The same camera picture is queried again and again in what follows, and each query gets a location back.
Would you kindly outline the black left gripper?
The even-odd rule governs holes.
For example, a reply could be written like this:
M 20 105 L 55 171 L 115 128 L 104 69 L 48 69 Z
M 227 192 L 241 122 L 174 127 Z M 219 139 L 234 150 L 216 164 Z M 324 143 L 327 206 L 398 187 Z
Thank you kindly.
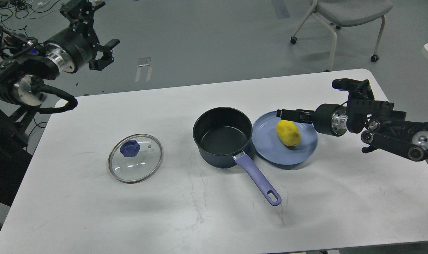
M 47 49 L 60 48 L 70 58 L 72 65 L 63 71 L 76 73 L 80 67 L 89 63 L 91 70 L 102 71 L 114 62 L 113 48 L 119 39 L 111 39 L 105 45 L 99 45 L 94 31 L 94 14 L 106 5 L 104 0 L 70 0 L 63 4 L 60 13 L 69 21 L 69 27 L 45 41 Z

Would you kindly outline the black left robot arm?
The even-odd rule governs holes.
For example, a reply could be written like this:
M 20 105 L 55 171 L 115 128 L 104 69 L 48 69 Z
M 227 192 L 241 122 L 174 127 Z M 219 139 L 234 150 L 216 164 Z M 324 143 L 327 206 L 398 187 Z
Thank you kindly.
M 74 109 L 77 99 L 46 85 L 63 72 L 74 74 L 88 65 L 102 71 L 114 62 L 119 39 L 101 45 L 94 30 L 103 0 L 70 0 L 60 8 L 69 26 L 40 43 L 37 38 L 0 25 L 0 203 L 11 206 L 31 160 L 25 133 L 35 114 Z

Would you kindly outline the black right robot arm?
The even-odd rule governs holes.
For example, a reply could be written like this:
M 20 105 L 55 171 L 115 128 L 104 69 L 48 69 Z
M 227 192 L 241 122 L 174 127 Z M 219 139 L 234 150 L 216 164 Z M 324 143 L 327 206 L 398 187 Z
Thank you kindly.
M 376 100 L 367 79 L 335 79 L 332 87 L 348 92 L 345 105 L 324 103 L 314 111 L 282 109 L 276 116 L 312 124 L 321 134 L 360 134 L 367 144 L 364 154 L 381 149 L 411 161 L 428 159 L 428 122 L 407 121 L 406 112 L 394 110 L 393 103 Z

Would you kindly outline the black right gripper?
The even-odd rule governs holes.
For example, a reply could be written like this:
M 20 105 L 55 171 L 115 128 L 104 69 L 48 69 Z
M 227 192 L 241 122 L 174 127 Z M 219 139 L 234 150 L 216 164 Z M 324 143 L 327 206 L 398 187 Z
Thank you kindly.
M 321 134 L 340 137 L 348 131 L 346 107 L 338 104 L 324 103 L 315 111 L 279 109 L 276 116 L 285 121 L 313 124 L 315 130 Z

